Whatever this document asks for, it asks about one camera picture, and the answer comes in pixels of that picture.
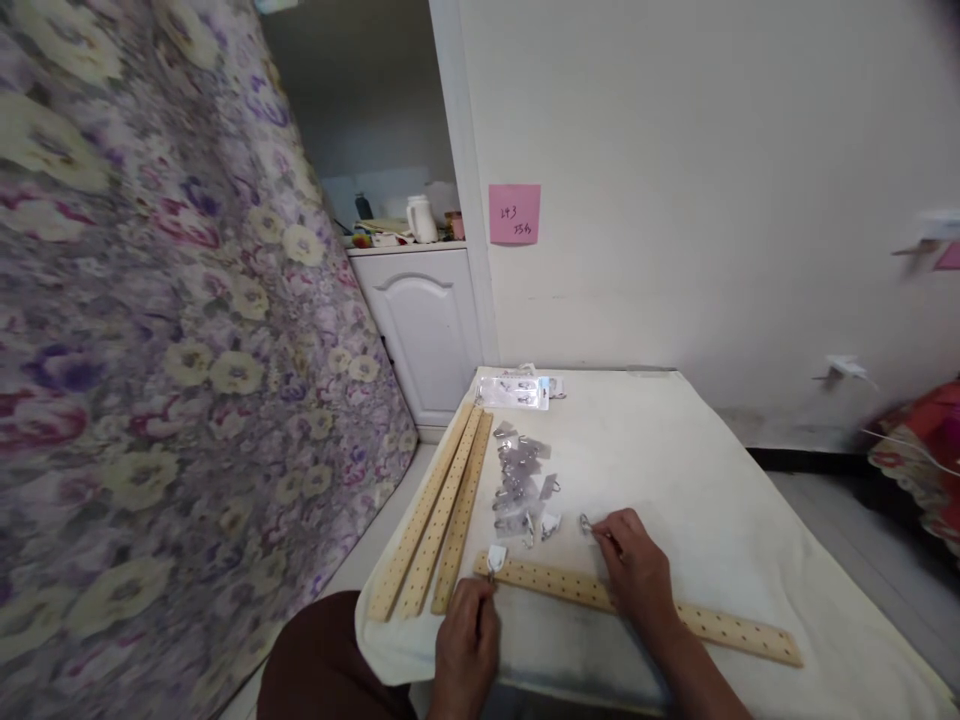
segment dark bottle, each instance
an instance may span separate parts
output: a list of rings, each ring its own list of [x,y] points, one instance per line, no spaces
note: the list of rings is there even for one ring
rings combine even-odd
[[[360,216],[361,220],[373,220],[373,210],[370,209],[370,201],[363,196],[363,193],[357,193],[357,199],[353,202],[357,206],[357,215]]]

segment wooden strip with holes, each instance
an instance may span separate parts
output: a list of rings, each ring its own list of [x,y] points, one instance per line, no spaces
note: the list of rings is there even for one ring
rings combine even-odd
[[[483,471],[483,456],[490,441],[490,428],[493,425],[493,415],[484,413],[477,428],[477,437],[470,450],[470,459],[467,461],[467,476],[460,483],[460,492],[453,507],[447,530],[447,543],[440,558],[440,569],[437,571],[437,587],[433,593],[433,604],[430,612],[434,615],[444,615],[450,596],[457,584],[460,574],[460,561],[463,560],[463,546],[467,539],[467,530],[470,527],[470,515],[473,512],[473,501],[477,497],[477,487],[480,485],[480,473]]]
[[[447,438],[440,450],[440,457],[437,459],[437,464],[433,466],[430,479],[427,480],[420,499],[417,501],[413,516],[403,531],[400,545],[394,552],[393,557],[390,558],[390,562],[383,569],[383,574],[377,584],[377,591],[370,601],[368,614],[368,617],[375,622],[386,622],[390,619],[390,612],[393,610],[393,604],[400,592],[403,578],[407,574],[407,569],[413,560],[413,553],[423,536],[423,530],[430,518],[430,511],[433,510],[433,504],[436,502],[440,486],[447,476],[447,470],[453,461],[453,454],[460,443],[460,437],[463,435],[463,429],[467,426],[467,420],[473,411],[473,407],[473,403],[464,403],[457,413],[457,418],[453,422],[453,429],[450,431],[450,437]]]
[[[417,617],[423,611],[423,601],[430,589],[430,578],[433,577],[433,569],[437,564],[437,556],[440,554],[440,546],[443,544],[443,535],[447,531],[447,522],[450,520],[450,513],[453,510],[453,503],[457,499],[457,491],[460,489],[460,483],[466,472],[471,450],[476,444],[474,439],[482,417],[483,410],[479,407],[474,408],[473,412],[470,413],[467,427],[463,431],[460,444],[457,446],[457,454],[453,457],[453,464],[450,465],[450,470],[447,472],[447,479],[444,481],[443,487],[440,489],[440,495],[434,504],[430,524],[427,526],[426,533],[420,539],[420,547],[417,548],[413,566],[407,575],[407,584],[404,586],[403,592],[400,594],[400,600],[397,602],[397,612],[403,620]]]
[[[486,551],[477,555],[473,572],[477,575],[487,574]],[[583,573],[507,560],[497,573],[496,580],[602,612],[616,613],[603,583]],[[701,640],[784,665],[803,667],[797,644],[786,630],[689,603],[676,605],[683,624]]]

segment door frame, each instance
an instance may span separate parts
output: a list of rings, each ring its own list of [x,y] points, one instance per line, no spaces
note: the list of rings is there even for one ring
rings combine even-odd
[[[443,104],[447,111],[453,169],[463,212],[467,236],[467,261],[477,306],[477,327],[480,329],[480,350],[485,365],[500,365],[500,343],[497,339],[497,318],[493,302],[493,279],[487,257],[487,223],[483,214],[483,188],[477,165],[477,144],[473,133],[470,109],[470,86],[467,82],[467,58],[463,47],[459,0],[429,0],[433,21],[433,39],[440,66]]]

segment person's left hand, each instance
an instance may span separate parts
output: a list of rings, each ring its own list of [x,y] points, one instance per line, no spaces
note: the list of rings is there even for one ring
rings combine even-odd
[[[437,633],[430,720],[480,717],[500,664],[500,619],[491,583],[463,578]]]

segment hand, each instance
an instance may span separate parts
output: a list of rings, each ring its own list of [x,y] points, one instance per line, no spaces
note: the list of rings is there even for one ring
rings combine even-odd
[[[437,670],[428,718],[480,717],[500,664],[500,620],[491,583],[463,578],[437,633]]]
[[[610,573],[612,600],[646,644],[684,633],[673,604],[670,561],[632,508],[593,526]]]

